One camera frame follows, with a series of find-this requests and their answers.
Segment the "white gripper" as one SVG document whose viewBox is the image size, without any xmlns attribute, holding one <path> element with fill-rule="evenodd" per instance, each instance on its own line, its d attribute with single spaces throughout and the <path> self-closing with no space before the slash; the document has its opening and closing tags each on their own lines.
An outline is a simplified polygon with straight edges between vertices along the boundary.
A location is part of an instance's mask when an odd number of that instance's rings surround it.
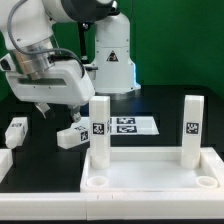
<svg viewBox="0 0 224 224">
<path fill-rule="evenodd" d="M 87 73 L 82 74 L 77 61 L 58 61 L 40 74 L 38 80 L 31 80 L 16 71 L 10 54 L 0 59 L 0 70 L 15 96 L 26 102 L 37 102 L 36 108 L 45 119 L 52 119 L 55 113 L 47 103 L 65 105 L 85 105 L 95 95 L 95 90 Z M 81 120 L 80 107 L 71 106 L 70 116 L 75 123 Z"/>
</svg>

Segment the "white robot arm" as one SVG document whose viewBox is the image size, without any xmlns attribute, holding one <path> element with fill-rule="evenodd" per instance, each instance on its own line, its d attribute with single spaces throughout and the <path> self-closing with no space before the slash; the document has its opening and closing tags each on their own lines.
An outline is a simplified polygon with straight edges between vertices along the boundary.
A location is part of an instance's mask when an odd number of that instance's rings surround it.
<svg viewBox="0 0 224 224">
<path fill-rule="evenodd" d="M 94 95 L 140 90 L 130 58 L 130 22 L 116 0 L 0 0 L 2 70 L 14 95 L 45 117 L 68 106 L 74 121 Z"/>
</svg>

